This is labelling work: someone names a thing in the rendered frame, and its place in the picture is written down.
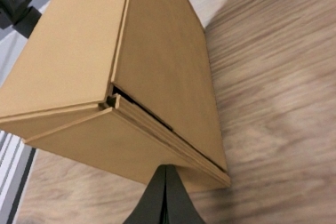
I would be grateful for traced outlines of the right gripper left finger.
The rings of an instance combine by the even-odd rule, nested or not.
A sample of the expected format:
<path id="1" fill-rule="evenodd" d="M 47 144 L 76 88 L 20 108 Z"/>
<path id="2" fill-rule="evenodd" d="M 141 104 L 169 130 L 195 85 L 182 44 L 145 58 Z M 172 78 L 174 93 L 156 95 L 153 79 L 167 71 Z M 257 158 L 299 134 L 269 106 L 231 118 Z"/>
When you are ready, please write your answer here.
<path id="1" fill-rule="evenodd" d="M 166 164 L 160 164 L 139 202 L 122 224 L 166 224 Z"/>

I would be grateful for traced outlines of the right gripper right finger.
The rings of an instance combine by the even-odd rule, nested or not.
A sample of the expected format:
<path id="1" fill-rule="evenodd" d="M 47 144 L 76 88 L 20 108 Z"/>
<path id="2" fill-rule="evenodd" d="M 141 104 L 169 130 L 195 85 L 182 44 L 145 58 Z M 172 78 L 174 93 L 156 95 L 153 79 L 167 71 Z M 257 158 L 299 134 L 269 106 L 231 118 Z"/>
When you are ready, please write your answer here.
<path id="1" fill-rule="evenodd" d="M 166 165 L 166 224 L 206 224 L 173 164 Z"/>

